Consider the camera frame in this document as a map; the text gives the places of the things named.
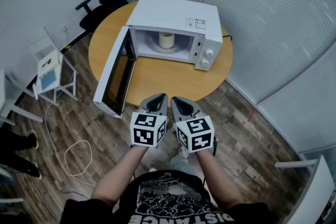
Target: chair armrest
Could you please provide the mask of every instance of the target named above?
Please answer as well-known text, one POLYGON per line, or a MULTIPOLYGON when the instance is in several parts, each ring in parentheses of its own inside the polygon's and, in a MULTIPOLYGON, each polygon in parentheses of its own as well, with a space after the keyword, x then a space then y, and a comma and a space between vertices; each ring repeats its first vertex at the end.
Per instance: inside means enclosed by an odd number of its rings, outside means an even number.
POLYGON ((85 0, 85 1, 83 1, 82 3, 80 3, 75 9, 76 10, 79 10, 80 8, 84 8, 86 11, 87 11, 87 13, 90 13, 91 12, 91 9, 89 8, 89 6, 88 6, 88 3, 90 2, 91 0, 85 0))

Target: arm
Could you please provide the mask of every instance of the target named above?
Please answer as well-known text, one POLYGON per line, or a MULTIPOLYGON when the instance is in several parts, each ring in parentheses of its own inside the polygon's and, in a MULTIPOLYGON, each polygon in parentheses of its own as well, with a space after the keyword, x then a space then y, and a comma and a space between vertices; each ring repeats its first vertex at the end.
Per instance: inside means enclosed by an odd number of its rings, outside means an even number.
POLYGON ((214 156, 207 150, 196 152, 211 195, 219 208, 227 211, 234 205, 243 204, 242 195, 232 180, 221 169, 214 156))
POLYGON ((144 146, 132 147, 121 162, 98 182, 93 190, 91 199, 102 200, 113 208, 127 188, 147 149, 148 147, 144 146))

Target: open microwave door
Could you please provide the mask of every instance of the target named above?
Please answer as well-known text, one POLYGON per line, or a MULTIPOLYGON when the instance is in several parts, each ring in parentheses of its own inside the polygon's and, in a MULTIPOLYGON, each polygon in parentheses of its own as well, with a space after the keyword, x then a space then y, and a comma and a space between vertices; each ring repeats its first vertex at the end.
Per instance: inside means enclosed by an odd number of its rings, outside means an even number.
POLYGON ((93 101, 105 113, 121 118, 136 55, 128 26, 123 26, 101 74, 93 101))

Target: floor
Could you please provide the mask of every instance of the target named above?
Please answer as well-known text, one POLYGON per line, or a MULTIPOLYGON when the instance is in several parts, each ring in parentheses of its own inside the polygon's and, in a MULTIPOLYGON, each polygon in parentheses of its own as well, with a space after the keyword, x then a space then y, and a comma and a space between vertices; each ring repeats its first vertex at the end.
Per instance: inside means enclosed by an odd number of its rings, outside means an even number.
MULTIPOLYGON (((97 81, 88 64, 90 38, 90 35, 86 36, 74 46, 79 71, 79 101, 62 94, 58 99, 60 106, 51 106, 49 109, 47 126, 62 161, 65 150, 76 141, 84 139, 91 143, 92 164, 78 178, 96 183, 129 150, 129 123, 136 108, 128 105, 122 119, 115 119, 93 104, 97 81)), ((71 62, 75 61, 73 51, 68 50, 65 55, 71 62)), ((199 105, 211 116, 216 136, 219 138, 216 159, 238 185, 245 201, 266 202, 271 210, 273 223, 282 223, 298 200, 308 173, 302 169, 279 170, 273 164, 296 160, 294 152, 259 113, 256 112, 248 121, 253 107, 227 82, 201 100, 199 105)), ((44 116, 48 103, 24 97, 19 106, 44 116)), ((19 152, 26 159, 35 160, 44 175, 39 180, 26 174, 16 174, 20 192, 25 196, 25 210, 34 223, 58 223, 67 199, 86 199, 76 193, 65 193, 76 191, 90 197, 92 186, 66 176, 47 134, 46 122, 40 124, 19 115, 13 115, 12 119, 17 122, 12 128, 15 133, 25 135, 29 130, 35 129, 39 135, 38 150, 19 152)), ((136 175, 144 173, 150 167, 169 167, 169 160, 179 147, 170 132, 158 148, 149 149, 136 170, 136 175)), ((67 160, 73 173, 82 171, 90 161, 88 145, 80 143, 74 146, 68 152, 67 160)), ((194 157, 191 157, 190 162, 200 171, 194 157)))

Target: microwave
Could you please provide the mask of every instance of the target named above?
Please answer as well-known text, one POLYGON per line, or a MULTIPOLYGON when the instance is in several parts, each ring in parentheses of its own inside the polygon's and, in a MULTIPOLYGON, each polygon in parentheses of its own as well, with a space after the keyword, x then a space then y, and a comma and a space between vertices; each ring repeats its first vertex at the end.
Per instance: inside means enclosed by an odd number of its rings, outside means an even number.
POLYGON ((93 101, 120 118, 138 57, 190 63, 209 71, 223 44, 216 6, 186 0, 139 0, 114 42, 93 101))

